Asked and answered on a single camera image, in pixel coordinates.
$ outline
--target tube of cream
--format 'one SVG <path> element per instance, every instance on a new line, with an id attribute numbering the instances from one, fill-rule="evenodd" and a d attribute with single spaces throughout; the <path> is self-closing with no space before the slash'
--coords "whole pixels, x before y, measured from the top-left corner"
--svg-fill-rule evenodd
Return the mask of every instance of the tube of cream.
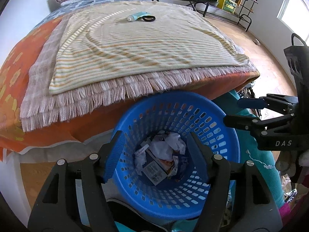
<path id="1" fill-rule="evenodd" d="M 136 13 L 136 14 L 133 14 L 133 15 L 130 15 L 127 17 L 127 20 L 129 22 L 133 22 L 133 21 L 136 21 L 137 19 L 143 17 L 143 16 L 149 16 L 150 13 L 149 12 L 139 12 L 139 13 Z"/>

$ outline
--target wooden floor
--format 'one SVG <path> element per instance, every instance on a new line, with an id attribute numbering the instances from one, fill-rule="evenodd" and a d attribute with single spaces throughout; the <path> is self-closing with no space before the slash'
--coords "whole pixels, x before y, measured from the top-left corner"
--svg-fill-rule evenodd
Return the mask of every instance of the wooden floor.
<path id="1" fill-rule="evenodd" d="M 233 24 L 212 18 L 209 18 L 209 20 L 234 40 L 237 45 L 241 46 L 258 68 L 261 76 L 256 80 L 253 88 L 257 97 L 266 96 L 266 93 L 296 95 L 292 82 L 278 61 L 264 46 L 254 44 L 252 41 L 254 39 L 253 35 L 246 33 L 242 28 Z M 271 111 L 264 114 L 268 118 L 277 116 Z M 33 207 L 34 201 L 53 165 L 54 163 L 21 164 L 24 187 L 31 207 Z"/>

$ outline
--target blanket fringe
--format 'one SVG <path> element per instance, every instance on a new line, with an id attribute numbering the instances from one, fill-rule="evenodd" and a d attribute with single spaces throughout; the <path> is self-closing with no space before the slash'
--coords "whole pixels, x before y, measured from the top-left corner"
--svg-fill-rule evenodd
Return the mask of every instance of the blanket fringe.
<path id="1" fill-rule="evenodd" d="M 62 122 L 85 115 L 102 105 L 108 106 L 125 99 L 181 88 L 206 78 L 247 72 L 256 72 L 252 63 L 239 67 L 220 66 L 150 72 L 98 82 L 44 98 L 34 107 L 24 107 L 29 111 L 20 115 L 22 126 L 24 132 L 29 132 L 49 126 L 58 120 Z"/>

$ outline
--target blue patterned sheet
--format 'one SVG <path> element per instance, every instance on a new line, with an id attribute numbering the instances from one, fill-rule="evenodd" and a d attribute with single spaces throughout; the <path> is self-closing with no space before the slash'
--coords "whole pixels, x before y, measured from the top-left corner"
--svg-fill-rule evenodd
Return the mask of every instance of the blue patterned sheet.
<path id="1" fill-rule="evenodd" d="M 86 6 L 90 6 L 90 5 L 93 5 L 93 4 L 109 3 L 109 2 L 116 2 L 116 1 L 148 1 L 148 0 L 82 0 L 82 1 L 79 1 L 79 2 L 68 4 L 67 6 L 60 7 L 59 9 L 50 13 L 46 18 L 44 18 L 34 28 L 37 28 L 37 27 L 41 26 L 43 23 L 46 23 L 50 20 L 53 20 L 53 19 L 55 19 L 59 16 L 71 13 L 76 9 L 84 8 Z"/>

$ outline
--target window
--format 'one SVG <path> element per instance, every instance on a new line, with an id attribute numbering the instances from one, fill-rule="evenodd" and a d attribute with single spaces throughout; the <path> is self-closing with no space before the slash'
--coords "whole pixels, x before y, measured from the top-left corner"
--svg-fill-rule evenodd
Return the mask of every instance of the window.
<path id="1" fill-rule="evenodd" d="M 309 44 L 309 10 L 302 0 L 284 0 L 277 18 Z"/>

